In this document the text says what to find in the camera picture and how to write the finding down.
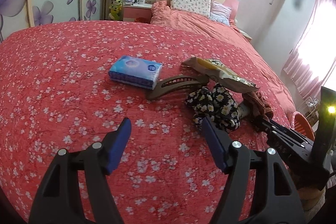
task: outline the purple flower decal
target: purple flower decal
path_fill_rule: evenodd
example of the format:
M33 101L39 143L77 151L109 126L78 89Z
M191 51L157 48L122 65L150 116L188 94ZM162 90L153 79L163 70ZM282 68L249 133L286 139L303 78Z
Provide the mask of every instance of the purple flower decal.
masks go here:
M54 8L54 5L51 1L45 1L42 5L42 9L37 6L33 6L33 16L34 16L34 23L35 26L45 25L53 23L54 16L49 15L51 10Z
M67 5L69 5L73 0L68 0L67 1Z
M0 43L3 41L1 30L3 27L3 16L14 17L22 11L26 0L0 0Z
M96 5L96 0L88 0L87 3L86 3L86 7L87 7L87 11L86 11L86 17L90 18L91 17L91 13L95 13L97 8L95 7Z
M79 18L76 20L75 17L72 17L72 18L70 18L69 22L71 22L71 21L79 21L79 20L80 20Z

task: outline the brown cloth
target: brown cloth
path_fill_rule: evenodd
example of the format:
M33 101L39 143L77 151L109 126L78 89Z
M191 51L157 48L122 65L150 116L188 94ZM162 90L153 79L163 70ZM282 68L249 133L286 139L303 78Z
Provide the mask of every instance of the brown cloth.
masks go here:
M251 110L252 118L262 116L265 120L273 118L271 105L263 98L259 91L242 93L244 104Z

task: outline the sunlight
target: sunlight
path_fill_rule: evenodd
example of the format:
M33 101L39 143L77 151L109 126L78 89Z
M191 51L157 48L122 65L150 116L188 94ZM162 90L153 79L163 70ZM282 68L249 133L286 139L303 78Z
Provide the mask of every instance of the sunlight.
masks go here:
M309 64L311 78L326 75L332 66L335 51L336 9L332 3L325 2L317 9L313 25L310 27L305 42L299 47L303 64Z

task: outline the light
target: light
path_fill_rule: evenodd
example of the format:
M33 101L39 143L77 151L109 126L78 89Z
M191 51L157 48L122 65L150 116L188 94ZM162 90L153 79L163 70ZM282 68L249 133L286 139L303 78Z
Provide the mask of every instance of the light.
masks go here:
M334 106L330 106L330 107L328 107L328 111L329 111L329 113L335 113L336 112L336 108L334 107Z

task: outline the blue gripper pad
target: blue gripper pad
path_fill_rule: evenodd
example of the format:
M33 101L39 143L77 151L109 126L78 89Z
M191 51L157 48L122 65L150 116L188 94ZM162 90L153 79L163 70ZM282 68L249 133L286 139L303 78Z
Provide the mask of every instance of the blue gripper pad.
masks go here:
M214 159L216 166L224 172L227 165L224 162L226 152L219 142L215 128L211 126L211 120L209 117L205 117L202 120L202 134L205 136L205 140L208 143L211 155Z
M118 130L115 132L117 136L115 137L115 141L108 151L109 160L105 168L109 174L111 174L112 171L118 167L128 139L131 136L131 130L131 120L129 118L124 118Z

